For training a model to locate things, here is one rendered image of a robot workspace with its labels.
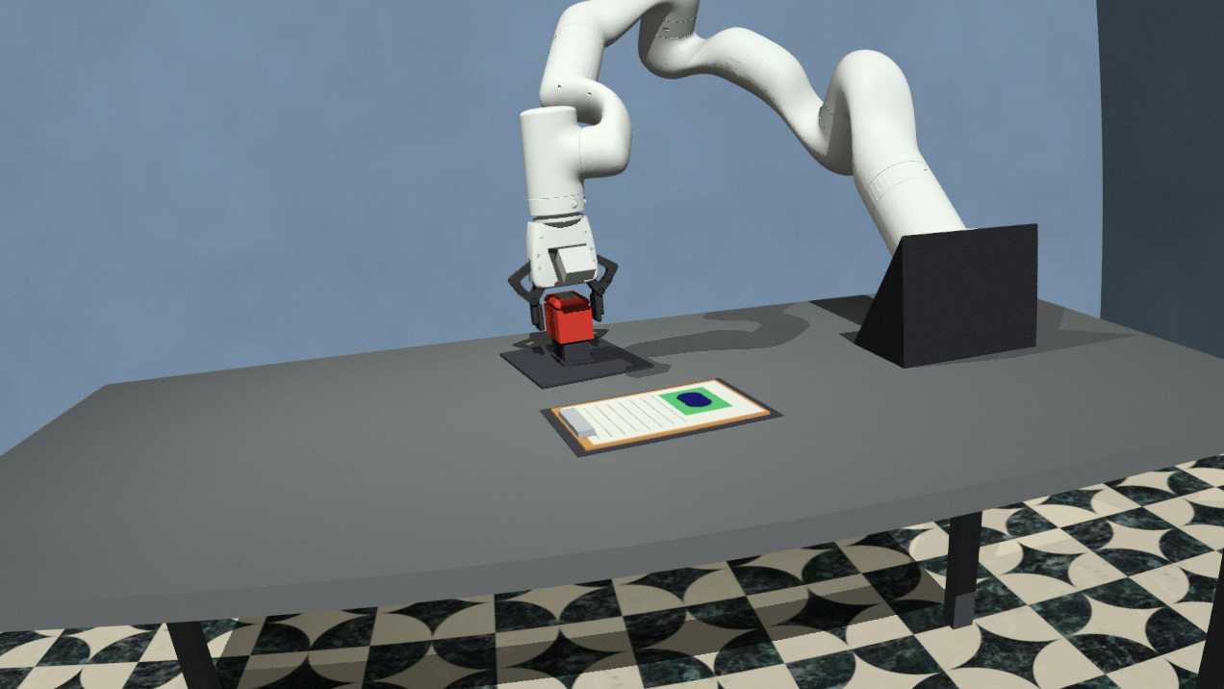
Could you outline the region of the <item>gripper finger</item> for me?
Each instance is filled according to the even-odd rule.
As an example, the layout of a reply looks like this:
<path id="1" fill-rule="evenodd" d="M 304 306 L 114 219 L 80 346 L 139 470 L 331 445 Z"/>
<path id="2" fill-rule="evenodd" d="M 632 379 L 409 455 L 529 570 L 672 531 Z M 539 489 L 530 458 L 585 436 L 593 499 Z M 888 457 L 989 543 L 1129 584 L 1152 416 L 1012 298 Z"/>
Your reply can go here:
<path id="1" fill-rule="evenodd" d="M 543 315 L 542 315 L 542 304 L 540 304 L 540 299 L 541 299 L 542 292 L 545 291 L 545 289 L 540 289 L 540 288 L 535 289 L 535 285 L 534 285 L 534 288 L 531 288 L 530 292 L 528 292 L 528 290 L 524 289 L 523 285 L 521 285 L 521 279 L 523 279 L 523 277 L 526 277 L 529 273 L 531 273 L 530 259 L 529 259 L 528 263 L 525 263 L 525 266 L 521 266 L 521 269 L 518 269 L 517 273 L 512 274 L 508 278 L 508 281 L 510 284 L 510 288 L 513 288 L 514 290 L 517 290 L 517 294 L 521 295 L 523 300 L 529 301 L 532 324 L 536 326 L 537 330 L 543 330 L 545 329 L 545 322 L 543 322 Z"/>
<path id="2" fill-rule="evenodd" d="M 603 266 L 603 277 L 600 280 L 589 281 L 588 288 L 591 288 L 590 304 L 591 304 L 591 319 L 602 321 L 601 315 L 603 315 L 603 290 L 610 288 L 613 280 L 614 273 L 618 269 L 618 263 L 603 258 L 601 255 L 596 255 L 599 258 L 599 264 Z"/>

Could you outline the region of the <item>red self-inking stamp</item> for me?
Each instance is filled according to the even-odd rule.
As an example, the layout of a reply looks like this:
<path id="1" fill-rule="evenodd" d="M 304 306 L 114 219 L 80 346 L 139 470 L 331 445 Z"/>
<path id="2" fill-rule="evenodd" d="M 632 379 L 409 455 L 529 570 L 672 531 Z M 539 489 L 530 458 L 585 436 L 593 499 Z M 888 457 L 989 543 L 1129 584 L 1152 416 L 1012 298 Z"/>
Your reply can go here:
<path id="1" fill-rule="evenodd" d="M 552 337 L 550 357 L 563 368 L 595 362 L 590 352 L 594 339 L 590 300 L 574 290 L 550 292 L 543 297 L 546 327 Z"/>

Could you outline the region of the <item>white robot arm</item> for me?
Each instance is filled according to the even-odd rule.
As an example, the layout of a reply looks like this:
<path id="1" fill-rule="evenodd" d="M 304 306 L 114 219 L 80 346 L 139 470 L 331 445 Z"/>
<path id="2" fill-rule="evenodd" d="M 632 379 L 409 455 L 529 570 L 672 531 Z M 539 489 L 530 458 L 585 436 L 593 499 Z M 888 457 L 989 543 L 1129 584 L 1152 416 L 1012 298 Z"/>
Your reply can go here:
<path id="1" fill-rule="evenodd" d="M 815 162 L 854 176 L 892 257 L 901 236 L 966 230 L 920 155 L 909 86 L 891 59 L 881 51 L 849 53 L 829 80 L 823 103 L 800 62 L 772 40 L 738 27 L 707 39 L 695 35 L 700 4 L 589 0 L 565 9 L 550 44 L 542 108 L 521 113 L 529 215 L 579 215 L 586 204 L 581 182 L 628 166 L 632 121 L 621 95 L 599 83 L 599 70 L 603 48 L 643 20 L 638 54 L 649 72 L 661 78 L 715 75 L 759 95 Z"/>

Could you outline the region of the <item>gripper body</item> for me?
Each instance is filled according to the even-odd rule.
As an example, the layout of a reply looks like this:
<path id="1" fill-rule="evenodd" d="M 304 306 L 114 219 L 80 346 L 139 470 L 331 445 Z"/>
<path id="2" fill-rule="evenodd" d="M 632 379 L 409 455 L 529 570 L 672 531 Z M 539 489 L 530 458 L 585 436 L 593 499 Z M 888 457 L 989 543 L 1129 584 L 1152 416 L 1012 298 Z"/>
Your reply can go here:
<path id="1" fill-rule="evenodd" d="M 561 270 L 554 263 L 554 255 L 550 255 L 548 248 L 574 246 L 575 244 L 588 244 L 596 273 L 591 280 L 564 283 Z M 572 285 L 596 280 L 599 278 L 599 258 L 596 258 L 596 247 L 588 217 L 579 213 L 574 217 L 548 217 L 548 219 L 535 217 L 534 222 L 528 222 L 526 261 L 529 262 L 529 259 L 534 278 L 531 281 L 529 273 L 529 283 L 535 284 L 535 288 L 572 288 Z"/>

